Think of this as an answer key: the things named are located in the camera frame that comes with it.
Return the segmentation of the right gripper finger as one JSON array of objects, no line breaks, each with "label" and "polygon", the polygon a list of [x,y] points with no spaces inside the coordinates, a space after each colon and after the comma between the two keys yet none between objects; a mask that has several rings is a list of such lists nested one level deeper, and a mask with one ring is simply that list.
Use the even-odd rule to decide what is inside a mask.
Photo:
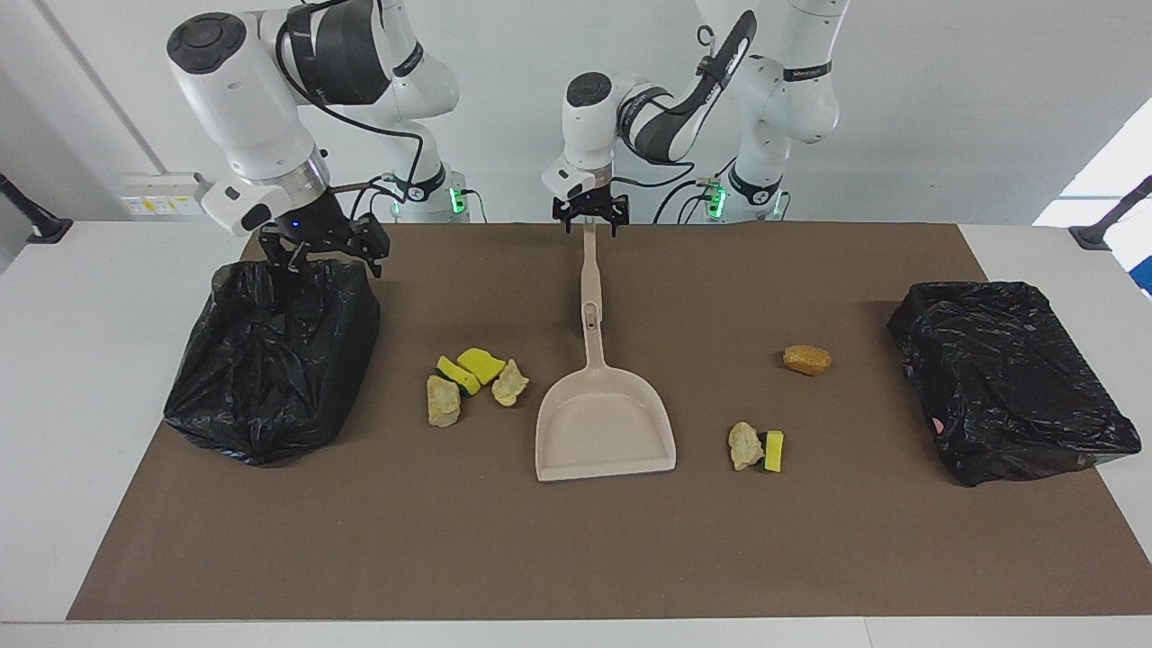
[{"label": "right gripper finger", "polygon": [[371,276],[382,278],[382,261],[391,255],[391,238],[374,216],[351,221],[351,255],[366,263]]},{"label": "right gripper finger", "polygon": [[259,238],[259,246],[272,269],[283,271],[285,274],[309,273],[308,255],[311,246],[308,242],[286,247],[285,238]]}]

